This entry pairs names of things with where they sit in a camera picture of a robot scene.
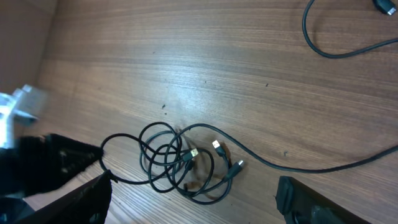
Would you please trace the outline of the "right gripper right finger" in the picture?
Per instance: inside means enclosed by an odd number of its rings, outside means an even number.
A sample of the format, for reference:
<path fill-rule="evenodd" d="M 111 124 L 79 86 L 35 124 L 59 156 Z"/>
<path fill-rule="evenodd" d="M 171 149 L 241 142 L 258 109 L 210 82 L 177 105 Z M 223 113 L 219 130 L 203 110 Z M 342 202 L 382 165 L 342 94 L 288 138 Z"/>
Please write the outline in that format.
<path fill-rule="evenodd" d="M 279 177 L 275 200 L 286 224 L 369 224 L 293 177 Z"/>

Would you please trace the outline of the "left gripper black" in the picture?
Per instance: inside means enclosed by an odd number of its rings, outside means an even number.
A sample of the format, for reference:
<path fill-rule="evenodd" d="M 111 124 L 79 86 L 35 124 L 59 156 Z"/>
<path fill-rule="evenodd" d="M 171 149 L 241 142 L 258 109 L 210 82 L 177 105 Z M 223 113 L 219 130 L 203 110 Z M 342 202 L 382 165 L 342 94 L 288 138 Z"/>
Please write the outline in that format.
<path fill-rule="evenodd" d="M 1 149 L 1 197 L 57 190 L 102 156 L 100 147 L 58 134 L 23 136 L 14 148 Z"/>

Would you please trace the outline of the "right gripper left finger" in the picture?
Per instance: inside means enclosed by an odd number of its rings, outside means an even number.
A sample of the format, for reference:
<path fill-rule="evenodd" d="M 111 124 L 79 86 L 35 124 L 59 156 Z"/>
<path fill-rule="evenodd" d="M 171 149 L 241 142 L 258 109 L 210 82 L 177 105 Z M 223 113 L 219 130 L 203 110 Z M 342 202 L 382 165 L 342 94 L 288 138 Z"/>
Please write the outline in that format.
<path fill-rule="evenodd" d="M 103 224 L 111 203 L 114 179 L 110 170 L 51 204 L 16 221 L 17 224 Z"/>

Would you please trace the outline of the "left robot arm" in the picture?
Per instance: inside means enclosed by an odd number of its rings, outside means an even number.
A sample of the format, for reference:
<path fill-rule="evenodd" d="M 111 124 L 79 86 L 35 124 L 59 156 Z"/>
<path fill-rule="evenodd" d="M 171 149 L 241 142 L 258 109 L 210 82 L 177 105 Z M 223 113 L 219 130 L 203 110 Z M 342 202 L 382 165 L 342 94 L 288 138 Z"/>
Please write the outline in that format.
<path fill-rule="evenodd" d="M 100 147 L 58 134 L 23 136 L 1 149 L 1 223 L 103 223 L 105 210 L 84 193 L 41 212 L 24 201 L 63 187 L 102 156 Z"/>

